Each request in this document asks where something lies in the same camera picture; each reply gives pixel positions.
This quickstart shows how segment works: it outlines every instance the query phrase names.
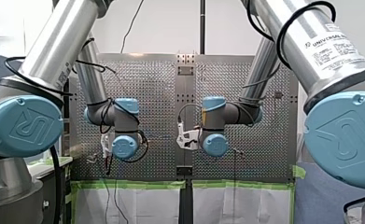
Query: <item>universal robots logo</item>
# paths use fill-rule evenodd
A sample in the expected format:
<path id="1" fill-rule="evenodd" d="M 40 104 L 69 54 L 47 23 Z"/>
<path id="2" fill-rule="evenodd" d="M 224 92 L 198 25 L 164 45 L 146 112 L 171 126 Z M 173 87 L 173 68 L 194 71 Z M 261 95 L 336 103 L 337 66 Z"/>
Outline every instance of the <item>universal robots logo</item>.
<path id="1" fill-rule="evenodd" d="M 53 121 L 53 118 L 27 108 L 22 111 L 17 119 L 16 125 L 10 133 L 10 137 L 31 144 L 42 145 Z"/>

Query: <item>blue joint cap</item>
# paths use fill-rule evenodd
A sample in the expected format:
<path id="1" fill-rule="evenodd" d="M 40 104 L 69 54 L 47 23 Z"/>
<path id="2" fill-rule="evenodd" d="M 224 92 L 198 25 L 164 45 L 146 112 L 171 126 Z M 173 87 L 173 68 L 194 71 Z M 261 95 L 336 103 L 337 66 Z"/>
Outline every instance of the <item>blue joint cap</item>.
<path id="1" fill-rule="evenodd" d="M 31 157 L 53 146 L 63 132 L 60 109 L 48 99 L 23 95 L 0 103 L 0 156 Z"/>
<path id="2" fill-rule="evenodd" d="M 138 144 L 128 135 L 119 136 L 112 143 L 113 155 L 122 160 L 130 159 L 137 149 Z"/>
<path id="3" fill-rule="evenodd" d="M 213 133 L 205 138 L 203 149 L 212 157 L 222 157 L 228 151 L 229 143 L 223 134 Z"/>
<path id="4" fill-rule="evenodd" d="M 84 117 L 84 119 L 87 121 L 87 122 L 89 122 L 89 124 L 93 124 L 92 122 L 91 122 L 91 120 L 89 119 L 89 108 L 85 108 L 84 109 L 84 113 L 83 113 L 83 117 Z"/>
<path id="5" fill-rule="evenodd" d="M 115 102 L 132 114 L 137 115 L 139 113 L 138 101 L 134 98 L 118 98 L 115 100 Z M 118 105 L 115 105 L 115 107 L 118 110 L 123 111 L 123 109 L 121 109 Z"/>
<path id="6" fill-rule="evenodd" d="M 304 140 L 329 175 L 365 189 L 365 91 L 339 92 L 308 114 Z"/>
<path id="7" fill-rule="evenodd" d="M 207 96 L 203 99 L 203 109 L 205 111 L 216 110 L 226 105 L 226 99 L 223 96 Z"/>

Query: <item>perforated metal panel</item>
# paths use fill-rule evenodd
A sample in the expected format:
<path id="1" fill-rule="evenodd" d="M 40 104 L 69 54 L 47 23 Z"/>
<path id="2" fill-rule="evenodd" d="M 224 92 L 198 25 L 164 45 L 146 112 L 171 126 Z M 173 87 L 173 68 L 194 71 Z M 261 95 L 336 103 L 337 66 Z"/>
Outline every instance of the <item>perforated metal panel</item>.
<path id="1" fill-rule="evenodd" d="M 139 128 L 149 139 L 149 151 L 144 159 L 133 164 L 113 160 L 110 176 L 137 180 L 175 179 L 175 55 L 100 55 L 100 61 L 117 71 L 116 76 L 109 71 L 103 75 L 108 97 L 138 99 Z M 97 162 L 101 167 L 87 159 L 92 161 L 90 156 L 95 153 L 102 156 L 101 135 L 99 127 L 84 119 L 86 102 L 79 84 L 77 90 L 80 92 L 76 111 L 77 137 L 81 155 L 75 163 L 73 178 L 98 178 L 105 173 L 103 159 Z M 140 148 L 136 157 L 143 151 L 144 147 Z"/>
<path id="2" fill-rule="evenodd" d="M 224 95 L 235 101 L 245 83 L 253 57 L 196 56 L 194 75 L 179 76 L 175 55 L 101 54 L 100 61 L 118 72 L 104 73 L 109 97 L 134 97 L 140 105 L 139 119 L 150 140 L 146 157 L 134 164 L 114 160 L 111 176 L 135 180 L 176 179 L 177 165 L 192 165 L 194 179 L 238 178 L 267 182 L 287 182 L 292 178 L 290 165 L 295 162 L 297 81 L 282 68 L 273 78 L 263 107 L 263 120 L 253 128 L 244 125 L 226 127 L 231 146 L 244 151 L 244 158 L 233 152 L 214 159 L 202 151 L 193 154 L 177 147 L 176 117 L 179 107 L 194 99 L 201 104 L 209 95 Z M 77 98 L 71 102 L 71 145 L 78 151 L 72 169 L 74 179 L 96 179 L 105 175 L 104 161 L 88 162 L 95 153 L 101 157 L 99 127 L 83 118 L 86 107 L 78 81 Z M 281 99 L 274 94 L 281 92 Z M 184 119 L 197 122 L 197 110 L 187 108 Z"/>
<path id="3" fill-rule="evenodd" d="M 211 95 L 223 95 L 228 101 L 236 101 L 252 60 L 252 57 L 198 56 L 196 102 L 200 104 L 205 96 Z M 221 159 L 214 159 L 202 150 L 196 151 L 193 178 L 289 181 L 296 151 L 296 88 L 295 77 L 281 67 L 267 91 L 262 121 L 252 128 L 226 126 L 230 146 L 244 155 L 229 150 Z M 280 99 L 274 97 L 277 92 L 282 93 Z"/>

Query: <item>black cable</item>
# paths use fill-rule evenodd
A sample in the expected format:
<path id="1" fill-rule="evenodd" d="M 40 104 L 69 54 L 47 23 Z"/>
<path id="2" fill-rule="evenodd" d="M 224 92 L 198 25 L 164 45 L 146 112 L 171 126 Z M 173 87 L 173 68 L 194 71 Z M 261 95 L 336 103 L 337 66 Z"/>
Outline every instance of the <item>black cable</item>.
<path id="1" fill-rule="evenodd" d="M 264 29 L 264 26 L 261 24 L 258 16 L 254 16 L 255 20 L 258 22 L 258 25 L 260 26 L 260 29 L 265 32 L 266 29 Z"/>
<path id="2" fill-rule="evenodd" d="M 248 20 L 249 23 L 251 23 L 252 27 L 261 35 L 263 35 L 264 37 L 266 37 L 267 39 L 274 41 L 273 38 L 271 36 L 269 36 L 268 34 L 265 33 L 265 31 L 262 31 L 256 24 L 255 22 L 252 20 L 252 15 L 251 15 L 251 0 L 248 0 L 248 5 L 246 6 L 246 13 L 248 16 Z"/>
<path id="3" fill-rule="evenodd" d="M 108 98 L 109 104 L 107 106 L 103 107 L 103 110 L 101 111 L 101 122 L 100 122 L 100 133 L 104 134 L 104 133 L 108 133 L 109 130 L 112 128 L 111 126 L 109 126 L 106 131 L 103 131 L 103 125 L 106 125 L 105 123 L 105 117 L 109 111 L 110 106 L 113 105 L 114 101 L 112 100 L 112 98 Z"/>
<path id="4" fill-rule="evenodd" d="M 123 51 L 124 51 L 124 46 L 126 44 L 126 38 L 130 34 L 130 32 L 133 28 L 133 23 L 135 21 L 136 16 L 138 15 L 138 12 L 141 9 L 141 6 L 142 6 L 143 3 L 144 3 L 144 0 L 141 0 L 141 3 L 139 3 L 138 9 L 136 10 L 135 15 L 133 15 L 133 19 L 132 19 L 132 22 L 130 23 L 129 30 L 127 31 L 126 35 L 124 35 L 124 37 L 123 37 L 123 44 L 121 45 L 120 53 L 123 53 Z"/>
<path id="5" fill-rule="evenodd" d="M 53 158 L 54 176 L 55 176 L 55 180 L 56 180 L 56 205 L 55 205 L 55 208 L 54 208 L 53 223 L 54 224 L 59 224 L 60 215 L 61 215 L 61 208 L 62 208 L 62 205 L 61 205 L 61 203 L 62 203 L 62 193 L 61 193 L 62 170 L 61 170 L 61 167 L 60 167 L 60 163 L 59 163 L 59 160 L 58 160 L 58 155 L 57 155 L 57 151 L 56 151 L 55 146 L 50 147 L 50 154 L 51 154 L 51 157 Z"/>
<path id="6" fill-rule="evenodd" d="M 268 77 L 266 77 L 265 79 L 263 79 L 261 81 L 257 81 L 257 82 L 251 83 L 251 84 L 246 85 L 246 86 L 243 86 L 243 89 L 248 88 L 248 87 L 252 87 L 252 86 L 256 86 L 256 85 L 259 85 L 259 84 L 261 84 L 263 82 L 266 82 L 266 81 L 270 80 L 272 77 L 274 77 L 277 74 L 277 72 L 279 71 L 280 67 L 281 67 L 281 64 L 279 64 L 277 66 L 277 68 L 275 68 L 275 70 Z"/>
<path id="7" fill-rule="evenodd" d="M 22 60 L 22 59 L 25 59 L 25 57 L 10 57 L 10 58 L 6 58 L 5 59 L 5 67 L 11 72 L 13 73 L 14 75 L 18 76 L 19 78 L 21 78 L 22 80 L 24 80 L 25 82 L 27 82 L 28 84 L 31 84 L 33 86 L 36 86 L 36 87 L 39 87 L 39 88 L 42 88 L 44 90 L 47 90 L 47 91 L 52 91 L 52 92 L 55 92 L 55 93 L 58 93 L 60 95 L 65 95 L 65 96 L 72 96 L 74 94 L 70 93 L 70 92 L 66 92 L 66 91 L 57 91 L 57 90 L 54 90 L 52 88 L 49 88 L 49 87 L 46 87 L 42 84 L 39 84 L 33 80 L 31 80 L 30 78 L 24 76 L 23 74 L 21 74 L 18 70 L 16 70 L 13 66 L 10 65 L 10 62 L 13 62 L 13 61 L 16 61 L 16 60 Z"/>
<path id="8" fill-rule="evenodd" d="M 127 219 L 127 217 L 124 215 L 123 211 L 121 211 L 121 208 L 118 206 L 118 203 L 116 202 L 116 188 L 117 188 L 117 183 L 118 183 L 118 177 L 115 176 L 115 189 L 113 192 L 113 200 L 115 202 L 115 206 L 118 208 L 119 212 L 121 213 L 121 216 L 124 218 L 124 220 L 126 220 L 127 224 L 129 224 L 129 219 Z"/>
<path id="9" fill-rule="evenodd" d="M 104 66 L 98 64 L 98 63 L 88 63 L 88 62 L 84 62 L 84 61 L 81 61 L 81 60 L 77 60 L 77 63 L 83 63 L 83 64 L 86 64 L 86 65 L 99 67 L 99 68 L 101 68 L 100 73 L 103 73 L 104 71 L 106 71 L 106 68 Z"/>
<path id="10" fill-rule="evenodd" d="M 84 49 L 84 48 L 86 48 L 86 46 L 88 46 L 91 42 L 93 42 L 95 39 L 94 39 L 94 37 L 91 37 L 91 38 L 89 38 L 88 40 L 86 40 L 86 42 L 84 42 L 84 44 L 83 44 L 83 47 L 82 47 L 82 49 Z"/>
<path id="11" fill-rule="evenodd" d="M 147 138 L 145 137 L 144 132 L 142 132 L 141 130 L 138 130 L 138 132 L 141 135 L 142 143 L 147 144 L 144 153 L 139 158 L 137 158 L 136 160 L 126 161 L 126 160 L 120 159 L 121 161 L 124 161 L 124 162 L 127 162 L 127 163 L 135 163 L 135 162 L 141 161 L 147 155 L 147 152 L 149 150 L 149 142 L 148 142 Z"/>
<path id="12" fill-rule="evenodd" d="M 110 171 L 112 169 L 112 161 L 113 161 L 113 156 L 110 156 L 110 162 L 109 162 L 108 167 L 107 167 L 108 169 L 106 171 L 106 175 L 110 175 Z"/>
<path id="13" fill-rule="evenodd" d="M 365 197 L 364 197 L 364 198 L 357 199 L 357 200 L 354 200 L 354 201 L 349 202 L 349 203 L 346 203 L 346 204 L 343 206 L 343 211 L 344 211 L 345 213 L 347 213 L 348 208 L 350 208 L 350 207 L 351 207 L 351 206 L 353 206 L 353 205 L 359 204 L 359 203 L 365 203 Z"/>
<path id="14" fill-rule="evenodd" d="M 310 4 L 308 4 L 305 7 L 301 7 L 298 10 L 296 10 L 292 16 L 289 18 L 289 20 L 287 20 L 284 25 L 281 27 L 280 33 L 278 35 L 277 41 L 276 41 L 276 48 L 277 48 L 277 54 L 278 54 L 278 58 L 280 59 L 280 61 L 287 67 L 290 69 L 290 65 L 287 62 L 287 60 L 284 58 L 284 55 L 282 54 L 282 42 L 284 40 L 284 36 L 287 34 L 287 30 L 289 28 L 289 26 L 295 21 L 297 20 L 304 12 L 313 9 L 313 7 L 316 6 L 324 6 L 330 9 L 331 12 L 331 20 L 333 22 L 336 21 L 336 8 L 334 7 L 334 5 L 332 5 L 329 2 L 326 1 L 316 1 L 316 2 L 312 2 Z"/>

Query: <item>white wall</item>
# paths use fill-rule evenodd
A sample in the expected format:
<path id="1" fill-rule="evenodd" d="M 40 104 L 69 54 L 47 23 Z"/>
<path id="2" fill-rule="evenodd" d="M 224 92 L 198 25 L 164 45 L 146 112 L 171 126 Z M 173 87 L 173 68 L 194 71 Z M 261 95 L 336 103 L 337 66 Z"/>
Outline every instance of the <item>white wall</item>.
<path id="1" fill-rule="evenodd" d="M 93 27 L 100 52 L 120 52 L 140 0 L 112 3 Z M 240 0 L 206 1 L 206 53 L 254 55 L 260 36 L 250 27 Z M 145 0 L 124 52 L 200 51 L 199 0 Z"/>
<path id="2" fill-rule="evenodd" d="M 0 1 L 0 55 L 26 55 L 51 12 L 51 0 Z"/>

